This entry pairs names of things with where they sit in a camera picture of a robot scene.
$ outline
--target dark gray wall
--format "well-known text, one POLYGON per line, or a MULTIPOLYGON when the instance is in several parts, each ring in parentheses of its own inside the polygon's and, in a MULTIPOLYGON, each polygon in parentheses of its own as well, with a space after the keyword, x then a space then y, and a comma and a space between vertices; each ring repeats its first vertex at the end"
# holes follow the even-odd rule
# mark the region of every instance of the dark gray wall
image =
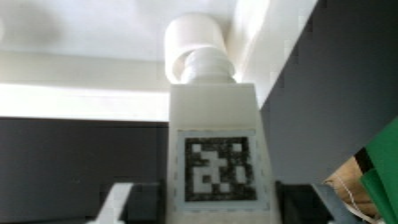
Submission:
POLYGON ((321 0, 263 108, 273 173, 321 182, 398 114, 398 1, 321 0))
POLYGON ((167 124, 0 120, 0 223, 96 216, 114 182, 165 174, 167 124))

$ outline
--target white surface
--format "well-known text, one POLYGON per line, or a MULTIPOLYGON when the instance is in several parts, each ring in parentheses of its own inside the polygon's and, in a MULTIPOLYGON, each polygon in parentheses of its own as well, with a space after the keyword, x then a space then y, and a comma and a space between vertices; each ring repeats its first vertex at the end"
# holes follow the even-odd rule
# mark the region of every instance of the white surface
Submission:
POLYGON ((110 189, 101 211, 94 221, 87 224, 122 224, 119 220, 133 183, 115 183, 110 189))
POLYGON ((256 84, 259 108, 291 54, 316 0, 240 0, 227 35, 236 81, 256 84))
POLYGON ((236 79, 256 83, 261 107, 314 4, 316 0, 2 0, 0 116, 167 121, 163 31, 190 12, 206 13, 229 33, 236 79), (71 57, 59 60, 59 55, 71 57), (43 94, 32 94, 37 87, 43 94), (99 96, 83 97, 85 92, 99 96))
POLYGON ((0 49, 163 61, 163 32, 190 12, 227 31, 234 0, 2 0, 0 49))
POLYGON ((0 53, 0 116, 167 121, 162 64, 0 53))

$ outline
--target white cylindrical part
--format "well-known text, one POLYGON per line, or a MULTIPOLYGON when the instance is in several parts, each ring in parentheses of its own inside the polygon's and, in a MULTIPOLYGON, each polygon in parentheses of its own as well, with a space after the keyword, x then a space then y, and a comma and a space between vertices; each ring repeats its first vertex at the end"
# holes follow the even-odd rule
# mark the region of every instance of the white cylindrical part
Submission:
POLYGON ((197 49, 185 59, 181 83, 234 83, 233 74, 226 53, 213 47, 197 49))
POLYGON ((181 82, 185 58, 204 47, 226 52, 220 28, 204 14, 186 14, 170 22, 165 30, 165 75, 170 83, 181 82))

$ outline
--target green object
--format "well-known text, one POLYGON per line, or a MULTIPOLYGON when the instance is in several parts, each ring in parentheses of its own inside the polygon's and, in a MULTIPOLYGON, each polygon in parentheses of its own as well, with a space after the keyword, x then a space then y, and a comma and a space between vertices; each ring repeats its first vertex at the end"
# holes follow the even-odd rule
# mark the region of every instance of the green object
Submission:
POLYGON ((398 217, 398 118, 373 138, 366 151, 382 180, 394 217, 398 217))
POLYGON ((382 180, 380 180, 375 169, 371 169, 362 175, 361 182, 371 197, 371 201, 377 205, 377 210, 384 217, 384 221, 387 224, 396 224, 398 219, 394 216, 394 211, 393 211, 391 202, 389 202, 389 198, 387 198, 387 194, 384 190, 382 180))

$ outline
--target white bracket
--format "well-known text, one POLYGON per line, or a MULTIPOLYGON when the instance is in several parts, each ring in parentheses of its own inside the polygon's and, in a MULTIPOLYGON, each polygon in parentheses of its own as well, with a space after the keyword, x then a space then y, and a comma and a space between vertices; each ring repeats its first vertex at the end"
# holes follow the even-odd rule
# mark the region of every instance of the white bracket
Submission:
POLYGON ((103 208, 94 221, 87 224, 124 224, 119 220, 133 183, 117 183, 112 186, 103 208))

